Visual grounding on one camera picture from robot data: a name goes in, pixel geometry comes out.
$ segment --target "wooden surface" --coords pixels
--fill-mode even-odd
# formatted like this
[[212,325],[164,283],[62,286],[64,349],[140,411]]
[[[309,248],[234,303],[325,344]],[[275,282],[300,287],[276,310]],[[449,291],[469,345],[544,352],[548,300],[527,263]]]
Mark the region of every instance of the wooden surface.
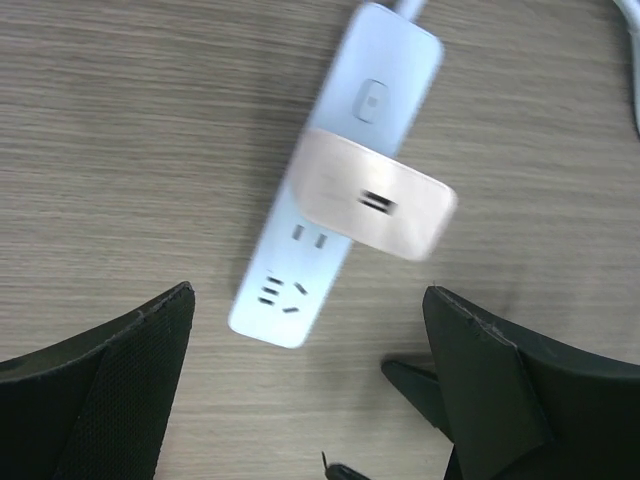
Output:
[[428,351],[437,282],[640,363],[640,141],[608,0],[433,0],[447,49],[400,158],[460,208],[426,264],[352,251],[308,344],[226,326],[356,0],[5,0],[0,360],[180,280],[197,293],[157,478],[442,477],[450,446],[386,383]]

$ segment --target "white power strip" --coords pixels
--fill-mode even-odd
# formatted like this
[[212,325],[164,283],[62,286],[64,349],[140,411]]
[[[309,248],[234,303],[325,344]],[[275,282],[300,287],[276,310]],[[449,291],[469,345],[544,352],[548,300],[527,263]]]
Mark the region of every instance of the white power strip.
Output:
[[[361,5],[306,128],[394,157],[442,57],[440,41],[407,18]],[[229,315],[231,329],[282,347],[302,345],[350,246],[349,238],[305,220],[287,172]]]

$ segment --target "power switch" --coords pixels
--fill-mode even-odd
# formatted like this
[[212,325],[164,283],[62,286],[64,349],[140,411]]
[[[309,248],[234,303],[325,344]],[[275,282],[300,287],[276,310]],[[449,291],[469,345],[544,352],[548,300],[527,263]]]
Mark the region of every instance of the power switch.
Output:
[[387,87],[375,80],[366,80],[356,97],[353,113],[363,122],[374,123],[387,97]]

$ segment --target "usb port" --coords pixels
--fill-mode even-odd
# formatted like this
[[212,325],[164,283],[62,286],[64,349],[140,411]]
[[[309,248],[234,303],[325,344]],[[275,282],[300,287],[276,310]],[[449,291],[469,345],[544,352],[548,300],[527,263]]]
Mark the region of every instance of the usb port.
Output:
[[396,207],[395,202],[369,190],[363,190],[358,201],[369,208],[386,213],[387,215],[391,215]]

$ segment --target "gray wood floor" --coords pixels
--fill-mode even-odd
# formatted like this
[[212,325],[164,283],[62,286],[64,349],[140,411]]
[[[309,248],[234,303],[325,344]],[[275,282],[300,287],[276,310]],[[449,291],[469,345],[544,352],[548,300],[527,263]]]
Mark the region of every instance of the gray wood floor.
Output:
[[379,373],[437,282],[640,363],[640,141],[609,0],[433,0],[447,56],[400,158],[454,187],[432,259],[356,247],[308,344],[228,330],[234,290],[357,0],[4,0],[0,360],[180,280],[197,311],[160,479],[442,477]]

